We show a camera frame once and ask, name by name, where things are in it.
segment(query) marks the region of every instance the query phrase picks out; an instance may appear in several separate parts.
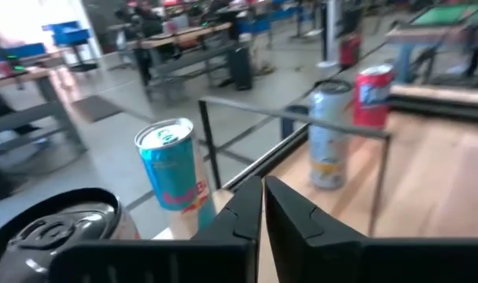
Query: aluminum can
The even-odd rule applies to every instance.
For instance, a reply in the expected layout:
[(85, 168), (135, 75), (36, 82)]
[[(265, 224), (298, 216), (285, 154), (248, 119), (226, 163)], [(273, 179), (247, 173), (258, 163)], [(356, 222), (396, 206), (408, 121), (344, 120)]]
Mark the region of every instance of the aluminum can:
[[(321, 81), (311, 94), (309, 115), (315, 119), (345, 124), (352, 103), (352, 86), (338, 79)], [(338, 189), (346, 182), (347, 135), (323, 127), (309, 127), (312, 183), (323, 189)]]
[(99, 188), (57, 194), (0, 228), (0, 282), (48, 282), (57, 254), (81, 241), (110, 239), (140, 239), (115, 195)]
[(354, 124), (384, 129), (388, 122), (387, 98), (394, 79), (391, 64), (369, 67), (358, 74), (355, 88)]
[(139, 155), (177, 239), (191, 238), (216, 216), (193, 123), (178, 118), (154, 123), (135, 138)]

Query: can lid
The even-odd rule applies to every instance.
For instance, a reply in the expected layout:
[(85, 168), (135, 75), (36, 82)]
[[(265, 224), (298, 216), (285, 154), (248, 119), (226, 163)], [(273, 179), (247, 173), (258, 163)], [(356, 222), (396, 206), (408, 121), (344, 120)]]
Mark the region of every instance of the can lid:
[(352, 85), (341, 79), (324, 79), (316, 83), (316, 88), (325, 94), (346, 94)]
[(135, 142), (143, 149), (158, 149), (186, 138), (192, 128), (192, 122), (188, 119), (166, 120), (143, 129), (136, 136)]
[(383, 75), (389, 73), (393, 69), (392, 64), (380, 64), (378, 66), (368, 67), (361, 71), (360, 75)]
[(47, 282), (56, 254), (80, 241), (110, 237), (120, 213), (116, 197), (97, 188), (32, 206), (0, 229), (0, 282)]

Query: pull tab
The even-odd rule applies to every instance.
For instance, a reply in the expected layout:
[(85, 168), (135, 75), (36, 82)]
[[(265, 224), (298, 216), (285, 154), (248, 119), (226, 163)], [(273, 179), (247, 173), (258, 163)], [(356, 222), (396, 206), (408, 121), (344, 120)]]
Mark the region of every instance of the pull tab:
[(167, 145), (178, 139), (177, 136), (173, 135), (169, 130), (161, 130), (157, 136), (162, 139), (162, 144)]
[(9, 245), (19, 248), (46, 250), (58, 248), (75, 232), (75, 222), (64, 217), (38, 219), (22, 230)]

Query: red container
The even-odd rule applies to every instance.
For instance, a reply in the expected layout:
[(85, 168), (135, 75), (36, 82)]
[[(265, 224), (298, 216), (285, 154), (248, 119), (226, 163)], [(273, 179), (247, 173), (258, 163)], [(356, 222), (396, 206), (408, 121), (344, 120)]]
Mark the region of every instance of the red container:
[(358, 33), (345, 35), (340, 40), (340, 66), (348, 69), (359, 61), (359, 50), (362, 45), (362, 36)]
[(12, 75), (12, 66), (7, 61), (0, 62), (0, 74), (4, 76)]
[(384, 129), (389, 107), (386, 99), (394, 79), (393, 66), (382, 64), (361, 71), (356, 78), (354, 124)]

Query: green screen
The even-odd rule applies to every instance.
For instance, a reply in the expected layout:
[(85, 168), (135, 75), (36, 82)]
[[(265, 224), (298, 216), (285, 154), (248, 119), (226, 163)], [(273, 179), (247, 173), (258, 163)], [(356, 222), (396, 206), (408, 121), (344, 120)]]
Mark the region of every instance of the green screen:
[(475, 13), (477, 10), (478, 4), (434, 7), (418, 17), (412, 24), (440, 25), (454, 24), (464, 19), (478, 20), (478, 12)]

